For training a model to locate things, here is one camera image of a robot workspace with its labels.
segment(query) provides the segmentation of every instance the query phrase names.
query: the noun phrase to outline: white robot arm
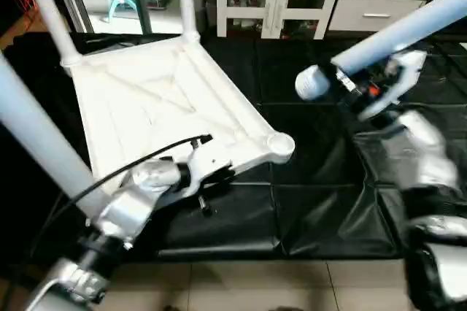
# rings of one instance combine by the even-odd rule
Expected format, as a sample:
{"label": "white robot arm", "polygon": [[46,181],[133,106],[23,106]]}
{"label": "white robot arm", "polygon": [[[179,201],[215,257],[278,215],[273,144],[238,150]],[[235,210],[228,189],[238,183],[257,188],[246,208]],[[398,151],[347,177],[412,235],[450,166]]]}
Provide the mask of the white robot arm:
{"label": "white robot arm", "polygon": [[[406,278],[419,310],[467,310],[467,193],[459,189],[458,171],[439,130],[418,112],[390,107],[417,83],[425,61],[424,52],[404,50],[464,16],[466,0],[435,0],[296,79],[302,99],[330,93],[380,130],[406,206]],[[386,57],[386,74],[397,81],[383,93],[361,77],[367,66]],[[358,81],[351,78],[356,73]]]}

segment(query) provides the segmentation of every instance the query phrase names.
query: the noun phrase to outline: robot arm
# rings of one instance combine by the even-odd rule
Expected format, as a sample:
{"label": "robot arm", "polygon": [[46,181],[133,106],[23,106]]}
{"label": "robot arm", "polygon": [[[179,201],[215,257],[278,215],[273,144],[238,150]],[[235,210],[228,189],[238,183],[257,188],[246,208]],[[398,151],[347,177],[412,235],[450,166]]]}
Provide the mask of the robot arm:
{"label": "robot arm", "polygon": [[[461,2],[435,0],[296,79],[302,99],[330,93],[341,108],[379,130],[406,207],[407,288],[422,311],[467,308],[467,193],[459,188],[439,130],[420,113],[391,105],[417,83],[426,56],[403,49],[466,16]],[[364,69],[388,56],[386,74],[397,82],[381,91]]]}
{"label": "robot arm", "polygon": [[109,279],[156,208],[195,195],[210,177],[231,175],[231,161],[211,141],[194,145],[187,163],[152,158],[135,166],[103,209],[73,256],[60,259],[34,291],[26,310],[89,310],[105,296]]}

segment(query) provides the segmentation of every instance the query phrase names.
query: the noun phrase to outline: white plastic frame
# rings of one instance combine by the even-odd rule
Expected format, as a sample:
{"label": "white plastic frame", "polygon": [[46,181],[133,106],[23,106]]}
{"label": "white plastic frame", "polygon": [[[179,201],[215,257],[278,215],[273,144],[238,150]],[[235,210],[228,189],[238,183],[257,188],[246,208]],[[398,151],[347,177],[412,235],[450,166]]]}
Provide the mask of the white plastic frame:
{"label": "white plastic frame", "polygon": [[[181,37],[86,56],[74,47],[54,1],[37,2],[74,81],[94,177],[198,134],[214,137],[236,173],[265,161],[284,163],[294,151],[293,139],[261,117],[199,44],[193,0],[181,0]],[[166,155],[184,160],[190,152],[186,145]],[[73,171],[76,164],[67,166]],[[104,189],[111,193],[118,183]]]}

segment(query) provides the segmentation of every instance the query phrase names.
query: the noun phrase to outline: floor tile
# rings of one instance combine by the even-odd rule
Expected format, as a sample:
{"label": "floor tile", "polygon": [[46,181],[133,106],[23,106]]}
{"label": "floor tile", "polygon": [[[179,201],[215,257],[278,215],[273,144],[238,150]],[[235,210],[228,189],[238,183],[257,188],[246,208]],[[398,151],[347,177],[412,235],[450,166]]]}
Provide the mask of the floor tile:
{"label": "floor tile", "polygon": [[125,264],[112,276],[115,290],[181,290],[190,285],[190,264]]}
{"label": "floor tile", "polygon": [[329,261],[335,287],[405,286],[404,265],[395,261]]}
{"label": "floor tile", "polygon": [[337,311],[331,288],[191,291],[189,311]]}
{"label": "floor tile", "polygon": [[163,311],[188,310],[187,291],[110,291],[96,311]]}
{"label": "floor tile", "polygon": [[325,262],[194,264],[193,289],[280,289],[331,286]]}
{"label": "floor tile", "polygon": [[339,311],[410,311],[403,288],[335,288]]}

